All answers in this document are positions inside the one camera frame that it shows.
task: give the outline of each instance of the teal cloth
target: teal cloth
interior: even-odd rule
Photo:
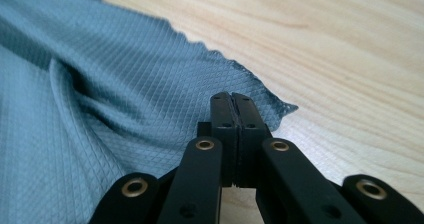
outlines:
[[[0,0],[0,223],[86,223],[131,172],[176,167],[218,92],[296,109],[165,20],[101,0]]]

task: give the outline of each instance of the light wooden surface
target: light wooden surface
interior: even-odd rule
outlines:
[[[424,0],[105,0],[168,19],[300,109],[274,133],[330,180],[380,178],[424,210]],[[225,189],[221,223],[261,223]]]

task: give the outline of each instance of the wood grain surface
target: wood grain surface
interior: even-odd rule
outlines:
[[[275,136],[330,180],[380,178],[424,210],[424,0],[105,0],[168,19],[300,108]],[[261,223],[223,190],[221,223]]]

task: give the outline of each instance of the wooden table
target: wooden table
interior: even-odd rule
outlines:
[[[380,178],[424,210],[424,0],[105,0],[168,19],[300,109],[274,133],[330,180]],[[260,223],[224,189],[221,223]]]

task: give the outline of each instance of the blue fabric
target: blue fabric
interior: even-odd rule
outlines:
[[[209,98],[296,109],[165,20],[100,0],[0,0],[0,223],[86,223],[121,176],[178,165]]]

